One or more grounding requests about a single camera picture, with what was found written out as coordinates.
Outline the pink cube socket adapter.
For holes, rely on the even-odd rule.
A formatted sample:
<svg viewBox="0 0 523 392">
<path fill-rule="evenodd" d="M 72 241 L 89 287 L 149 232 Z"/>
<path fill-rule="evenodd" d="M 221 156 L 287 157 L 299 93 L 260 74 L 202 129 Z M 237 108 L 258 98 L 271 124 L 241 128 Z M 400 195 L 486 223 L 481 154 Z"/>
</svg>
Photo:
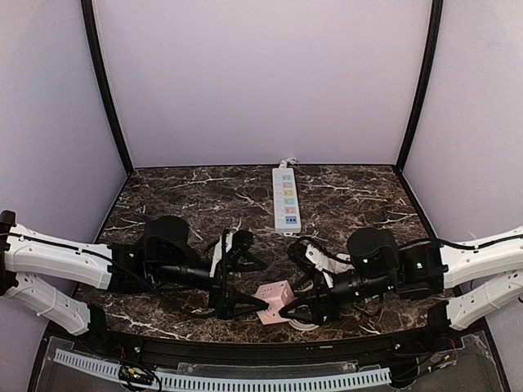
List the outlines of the pink cube socket adapter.
<svg viewBox="0 0 523 392">
<path fill-rule="evenodd" d="M 269 305 L 266 310 L 257 311 L 257 316 L 263 325 L 289 321 L 289 318 L 279 315 L 282 308 L 295 300 L 293 290 L 287 280 L 261 285 L 254 296 Z"/>
</svg>

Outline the white multicolour power strip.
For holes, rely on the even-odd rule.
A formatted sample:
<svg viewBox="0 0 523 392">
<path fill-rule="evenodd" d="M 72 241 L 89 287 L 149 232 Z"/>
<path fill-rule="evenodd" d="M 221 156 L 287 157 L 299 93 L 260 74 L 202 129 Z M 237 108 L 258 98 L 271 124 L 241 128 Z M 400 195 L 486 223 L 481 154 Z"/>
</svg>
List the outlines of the white multicolour power strip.
<svg viewBox="0 0 523 392">
<path fill-rule="evenodd" d="M 272 175 L 275 232 L 285 236 L 302 232 L 300 206 L 293 165 L 274 167 Z"/>
</svg>

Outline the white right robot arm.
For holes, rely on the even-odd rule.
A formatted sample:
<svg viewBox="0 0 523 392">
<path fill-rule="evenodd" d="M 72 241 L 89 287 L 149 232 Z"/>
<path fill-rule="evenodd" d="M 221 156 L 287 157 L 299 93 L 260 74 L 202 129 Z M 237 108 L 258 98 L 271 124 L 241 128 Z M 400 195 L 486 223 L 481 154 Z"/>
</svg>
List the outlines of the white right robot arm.
<svg viewBox="0 0 523 392">
<path fill-rule="evenodd" d="M 435 325 L 462 331 L 522 293 L 522 229 L 465 243 L 420 238 L 398 244 L 389 229 L 364 228 L 346 242 L 347 259 L 300 237 L 288 257 L 311 283 L 279 315 L 301 324 L 334 321 L 346 303 L 388 292 L 418 301 L 483 278 L 479 287 L 430 308 Z"/>
</svg>

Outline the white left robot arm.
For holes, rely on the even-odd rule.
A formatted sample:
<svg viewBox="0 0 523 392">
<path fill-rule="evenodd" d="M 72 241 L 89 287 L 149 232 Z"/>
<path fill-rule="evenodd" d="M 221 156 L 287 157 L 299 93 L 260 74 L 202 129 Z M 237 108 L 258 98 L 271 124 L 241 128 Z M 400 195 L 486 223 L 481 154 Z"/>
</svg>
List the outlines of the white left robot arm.
<svg viewBox="0 0 523 392">
<path fill-rule="evenodd" d="M 225 230 L 204 256 L 189 244 L 190 227 L 179 216 L 145 223 L 133 245 L 77 243 L 37 233 L 1 214 L 1 294 L 20 301 L 37 316 L 72 336 L 103 332 L 105 312 L 76 301 L 43 280 L 44 276 L 83 283 L 99 290 L 135 295 L 150 292 L 161 301 L 165 283 L 208 293 L 208 317 L 222 320 L 267 310 L 267 302 L 227 282 L 231 272 L 258 272 L 266 264 L 250 252 L 253 234 Z"/>
</svg>

